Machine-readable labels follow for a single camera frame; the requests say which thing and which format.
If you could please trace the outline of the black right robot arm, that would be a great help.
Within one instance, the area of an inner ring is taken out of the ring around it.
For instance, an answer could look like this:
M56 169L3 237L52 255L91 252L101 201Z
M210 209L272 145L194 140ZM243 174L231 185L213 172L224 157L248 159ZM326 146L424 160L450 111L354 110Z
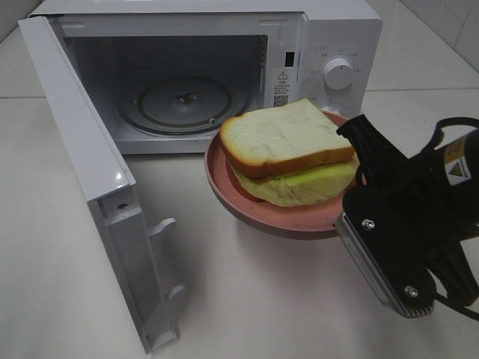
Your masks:
M478 282L461 243L478 236L478 121L440 120L413 157L363 115L338 134L359 168L335 228L379 301L406 318L440 302L476 319Z

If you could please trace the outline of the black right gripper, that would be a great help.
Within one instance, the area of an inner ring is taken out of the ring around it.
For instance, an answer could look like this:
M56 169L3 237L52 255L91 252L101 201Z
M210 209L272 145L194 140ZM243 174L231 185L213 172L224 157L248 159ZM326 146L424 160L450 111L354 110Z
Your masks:
M431 150L406 158L361 114L337 129L358 155L359 175L393 209L426 268L439 279L447 299L468 307L478 282L462 240L478 236L478 161L475 151L451 155Z

